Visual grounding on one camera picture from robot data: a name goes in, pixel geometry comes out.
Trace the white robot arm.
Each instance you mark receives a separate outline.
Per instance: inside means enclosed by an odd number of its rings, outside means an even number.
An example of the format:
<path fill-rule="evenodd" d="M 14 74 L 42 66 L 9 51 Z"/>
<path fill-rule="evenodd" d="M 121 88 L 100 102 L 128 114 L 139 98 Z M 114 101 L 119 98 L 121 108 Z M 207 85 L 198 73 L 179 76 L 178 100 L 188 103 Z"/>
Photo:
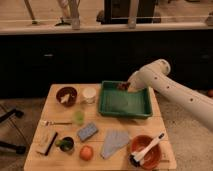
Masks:
<path fill-rule="evenodd" d="M 213 99 L 173 81 L 168 77 L 170 71 L 170 64 L 165 59 L 146 64 L 129 77 L 128 90 L 136 92 L 151 87 L 188 110 L 213 132 Z"/>

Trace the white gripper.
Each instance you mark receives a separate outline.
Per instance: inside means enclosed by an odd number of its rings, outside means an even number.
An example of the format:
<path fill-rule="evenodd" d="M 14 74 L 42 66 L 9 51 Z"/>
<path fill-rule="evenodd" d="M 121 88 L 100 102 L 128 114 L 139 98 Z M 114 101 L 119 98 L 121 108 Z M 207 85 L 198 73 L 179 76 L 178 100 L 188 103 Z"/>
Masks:
<path fill-rule="evenodd" d="M 146 87 L 145 82 L 141 79 L 140 73 L 135 71 L 128 79 L 128 92 L 137 92 Z"/>

